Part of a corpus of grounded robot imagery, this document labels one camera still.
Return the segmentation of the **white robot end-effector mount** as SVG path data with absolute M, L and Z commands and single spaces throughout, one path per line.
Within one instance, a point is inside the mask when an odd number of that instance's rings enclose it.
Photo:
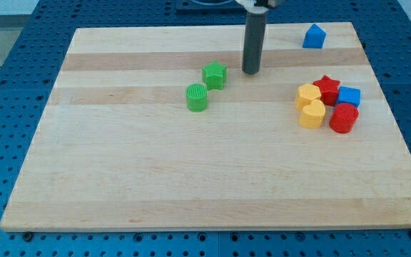
M 278 8 L 283 0 L 235 0 L 247 12 L 252 14 L 266 14 L 271 9 Z

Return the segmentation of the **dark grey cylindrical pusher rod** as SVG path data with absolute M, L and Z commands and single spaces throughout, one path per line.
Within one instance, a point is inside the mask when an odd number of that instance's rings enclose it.
M 267 14 L 247 13 L 243 46 L 242 71 L 254 75 L 260 70 Z

